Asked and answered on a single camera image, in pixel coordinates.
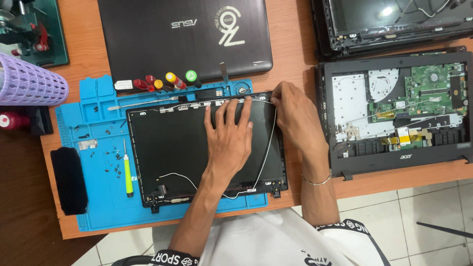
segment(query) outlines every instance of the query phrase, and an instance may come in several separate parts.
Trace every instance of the purple plastic basket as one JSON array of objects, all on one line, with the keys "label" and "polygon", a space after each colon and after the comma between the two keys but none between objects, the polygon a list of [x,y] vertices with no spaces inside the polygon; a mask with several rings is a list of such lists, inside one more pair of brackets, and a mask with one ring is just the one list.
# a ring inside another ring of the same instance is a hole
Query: purple plastic basket
[{"label": "purple plastic basket", "polygon": [[0,105],[54,106],[69,95],[69,85],[56,73],[4,53],[0,62],[5,75]]}]

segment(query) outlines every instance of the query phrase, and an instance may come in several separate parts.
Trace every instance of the asus logo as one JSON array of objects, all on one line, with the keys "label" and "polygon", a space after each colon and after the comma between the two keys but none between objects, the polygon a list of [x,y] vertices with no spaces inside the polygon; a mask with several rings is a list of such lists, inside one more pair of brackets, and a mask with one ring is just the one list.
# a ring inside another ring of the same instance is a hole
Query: asus logo
[{"label": "asus logo", "polygon": [[183,27],[194,26],[196,22],[197,22],[197,19],[195,19],[194,21],[192,21],[192,19],[189,19],[189,20],[185,20],[185,21],[173,22],[173,23],[171,23],[171,26],[172,26],[172,28],[180,28],[181,24],[182,24]]}]

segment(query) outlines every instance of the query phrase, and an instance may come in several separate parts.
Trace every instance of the red bottle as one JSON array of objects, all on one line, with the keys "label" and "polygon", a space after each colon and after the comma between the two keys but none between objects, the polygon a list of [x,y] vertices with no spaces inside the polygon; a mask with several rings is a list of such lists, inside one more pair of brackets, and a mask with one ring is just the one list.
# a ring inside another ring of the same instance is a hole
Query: red bottle
[{"label": "red bottle", "polygon": [[4,112],[0,114],[0,128],[13,130],[30,124],[27,116],[22,116],[14,112]]}]

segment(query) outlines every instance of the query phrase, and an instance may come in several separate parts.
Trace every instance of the hand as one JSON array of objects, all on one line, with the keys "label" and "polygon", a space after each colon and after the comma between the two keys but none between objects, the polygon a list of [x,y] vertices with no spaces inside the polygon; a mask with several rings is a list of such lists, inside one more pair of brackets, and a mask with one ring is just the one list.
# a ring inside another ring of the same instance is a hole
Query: hand
[{"label": "hand", "polygon": [[278,110],[278,126],[304,157],[313,153],[327,156],[328,144],[317,108],[299,88],[282,81],[273,90],[271,102]]},{"label": "hand", "polygon": [[245,99],[238,125],[235,111],[238,100],[225,101],[215,112],[216,128],[210,121],[210,106],[205,107],[205,131],[209,144],[209,162],[202,175],[201,186],[210,186],[221,195],[233,176],[241,170],[251,153],[253,122],[249,122],[251,97]]}]

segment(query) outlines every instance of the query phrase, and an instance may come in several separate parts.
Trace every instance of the wooden desk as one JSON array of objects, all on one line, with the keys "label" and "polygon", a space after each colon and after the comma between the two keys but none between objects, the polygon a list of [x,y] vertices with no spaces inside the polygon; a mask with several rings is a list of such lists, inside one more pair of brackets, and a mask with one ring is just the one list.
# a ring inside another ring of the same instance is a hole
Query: wooden desk
[{"label": "wooden desk", "polygon": [[[97,0],[58,0],[62,24],[69,50],[70,65],[52,68],[69,83],[70,93],[66,103],[79,101],[79,80],[110,75],[104,34],[100,22]],[[310,97],[314,97],[314,71],[317,64],[314,57],[315,40],[312,29],[311,7],[308,0],[267,0],[269,30],[271,36],[274,67],[262,74],[249,75],[255,92],[273,90],[282,80],[293,82]],[[410,51],[428,50],[440,47],[466,45],[473,50],[473,40],[463,39],[451,43],[417,47]],[[46,166],[53,191],[62,237],[64,239],[98,235],[179,222],[178,220],[127,226],[102,231],[80,232],[75,216],[65,216],[59,203],[50,151],[61,147],[54,107],[50,108],[54,134],[41,137]],[[289,190],[281,193],[280,199],[269,196],[269,205],[261,209],[230,213],[219,213],[216,217],[274,210],[300,205],[301,162],[298,151],[285,140]],[[464,160],[431,164],[411,168],[356,175],[353,181],[334,180],[337,198],[366,195],[407,187],[423,186],[452,180],[472,178],[473,164]]]}]

